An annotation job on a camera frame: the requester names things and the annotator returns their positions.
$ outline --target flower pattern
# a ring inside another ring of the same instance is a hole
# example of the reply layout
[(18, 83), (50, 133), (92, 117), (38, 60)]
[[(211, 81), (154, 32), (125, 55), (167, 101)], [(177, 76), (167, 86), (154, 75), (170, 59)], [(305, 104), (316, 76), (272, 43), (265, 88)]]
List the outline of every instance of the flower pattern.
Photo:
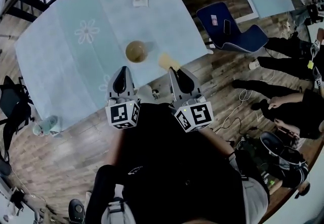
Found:
[(110, 81), (110, 76), (109, 75), (104, 75), (103, 76), (103, 81), (104, 81), (104, 84), (101, 84), (99, 86), (99, 90), (102, 91), (102, 92), (106, 92), (105, 93), (105, 100), (107, 101), (108, 100), (108, 84), (109, 84), (109, 81)]
[(88, 43), (92, 43), (94, 41), (94, 34), (99, 33), (100, 29), (95, 27), (95, 19), (91, 19), (88, 23), (85, 20), (80, 21), (80, 29), (77, 29), (74, 34), (79, 35), (78, 43), (82, 44), (87, 40)]

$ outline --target shoe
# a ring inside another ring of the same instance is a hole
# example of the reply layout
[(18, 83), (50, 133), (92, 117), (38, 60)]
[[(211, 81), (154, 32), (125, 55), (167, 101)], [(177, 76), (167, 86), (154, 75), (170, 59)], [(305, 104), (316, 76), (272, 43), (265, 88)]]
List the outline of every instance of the shoe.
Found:
[(249, 63), (249, 69), (254, 70), (256, 68), (260, 67), (260, 63), (258, 60), (252, 61)]
[(298, 32), (296, 31), (297, 28), (298, 26), (295, 27), (295, 31), (290, 35), (289, 39), (298, 38)]
[(261, 109), (261, 103), (255, 103), (251, 106), (252, 111), (258, 111)]
[(246, 81), (237, 79), (232, 82), (232, 87), (233, 88), (245, 88), (245, 83), (246, 83)]

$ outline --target sticky note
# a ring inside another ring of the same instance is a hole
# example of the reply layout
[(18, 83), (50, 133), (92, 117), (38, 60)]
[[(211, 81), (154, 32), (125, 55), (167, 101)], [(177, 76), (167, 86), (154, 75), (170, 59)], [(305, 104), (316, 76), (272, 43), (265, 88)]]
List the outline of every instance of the sticky note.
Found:
[(313, 67), (314, 67), (314, 62), (309, 61), (309, 62), (308, 62), (308, 65), (307, 65), (307, 68), (309, 68), (309, 69), (313, 69)]
[(180, 64), (179, 64), (179, 62), (173, 60), (173, 59), (169, 56), (169, 54), (167, 54), (167, 53), (162, 53), (162, 54), (161, 54), (161, 56), (160, 56), (160, 58), (159, 58), (159, 60), (158, 60), (158, 65), (159, 65), (161, 68), (165, 69), (167, 72), (169, 71), (169, 69), (170, 69), (171, 67), (173, 67), (173, 69), (174, 69), (175, 71), (178, 71), (178, 70), (180, 69), (180, 67), (181, 67)]

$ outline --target bag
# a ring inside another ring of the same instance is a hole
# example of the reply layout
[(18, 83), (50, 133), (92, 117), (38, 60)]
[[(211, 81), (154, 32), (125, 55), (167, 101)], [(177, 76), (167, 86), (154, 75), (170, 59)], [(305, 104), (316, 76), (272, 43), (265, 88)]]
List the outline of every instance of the bag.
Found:
[(115, 198), (101, 217), (101, 224), (136, 224), (131, 209), (123, 199), (124, 186), (116, 185)]
[(230, 165), (241, 174), (247, 224), (258, 224), (267, 212), (269, 201), (265, 188), (252, 177), (245, 176), (237, 165), (236, 156), (229, 157)]

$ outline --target cup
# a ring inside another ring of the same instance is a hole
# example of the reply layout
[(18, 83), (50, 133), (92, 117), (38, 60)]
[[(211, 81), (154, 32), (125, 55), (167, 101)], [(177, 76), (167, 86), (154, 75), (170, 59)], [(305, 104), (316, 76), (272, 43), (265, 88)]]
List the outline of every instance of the cup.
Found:
[(145, 43), (139, 40), (132, 41), (126, 47), (126, 57), (134, 63), (143, 62), (147, 57)]

